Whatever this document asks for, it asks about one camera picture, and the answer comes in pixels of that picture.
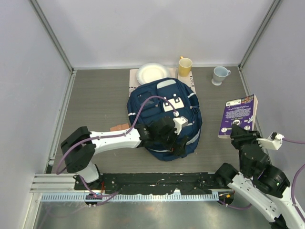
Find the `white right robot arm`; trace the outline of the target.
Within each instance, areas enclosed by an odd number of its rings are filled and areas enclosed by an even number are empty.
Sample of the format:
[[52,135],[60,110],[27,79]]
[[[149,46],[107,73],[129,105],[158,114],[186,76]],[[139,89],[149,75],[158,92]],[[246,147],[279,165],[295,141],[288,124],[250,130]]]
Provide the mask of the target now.
[[261,212],[273,229],[303,229],[305,212],[295,198],[296,179],[271,164],[265,149],[278,150],[285,137],[232,125],[231,143],[239,153],[239,169],[223,163],[215,173],[216,185],[231,188]]

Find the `blue student backpack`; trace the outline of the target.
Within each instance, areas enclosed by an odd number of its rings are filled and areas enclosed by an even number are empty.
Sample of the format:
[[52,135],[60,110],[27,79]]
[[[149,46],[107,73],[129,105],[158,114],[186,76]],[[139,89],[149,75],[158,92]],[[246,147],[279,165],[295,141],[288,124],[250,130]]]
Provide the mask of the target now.
[[202,116],[196,93],[178,79],[164,78],[137,87],[130,93],[127,102],[131,124],[138,112],[141,113],[137,124],[150,125],[164,117],[174,118],[173,107],[180,116],[188,120],[187,126],[182,128],[177,138],[177,142],[180,143],[185,136],[187,137],[185,153],[176,156],[158,142],[146,148],[161,161],[184,158],[197,148],[202,128]]

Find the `purple paperback book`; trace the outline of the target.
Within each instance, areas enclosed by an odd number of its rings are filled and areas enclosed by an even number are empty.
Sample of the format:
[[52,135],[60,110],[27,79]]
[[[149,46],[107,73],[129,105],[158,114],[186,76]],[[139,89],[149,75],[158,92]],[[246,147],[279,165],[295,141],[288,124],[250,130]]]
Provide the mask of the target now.
[[232,126],[237,125],[246,131],[253,131],[255,126],[258,100],[255,94],[230,100],[225,103],[218,137],[227,139]]

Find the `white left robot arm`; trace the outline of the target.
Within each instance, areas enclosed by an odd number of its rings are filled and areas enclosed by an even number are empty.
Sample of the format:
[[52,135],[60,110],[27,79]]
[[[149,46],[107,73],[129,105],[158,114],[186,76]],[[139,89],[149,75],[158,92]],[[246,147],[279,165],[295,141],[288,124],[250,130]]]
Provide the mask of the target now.
[[165,117],[150,125],[137,124],[128,130],[113,132],[90,132],[87,127],[78,128],[61,144],[68,173],[76,173],[85,181],[90,190],[97,190],[102,183],[100,172],[91,162],[94,155],[121,148],[150,148],[160,144],[173,156],[186,153],[188,137],[179,138],[188,120],[181,117]]

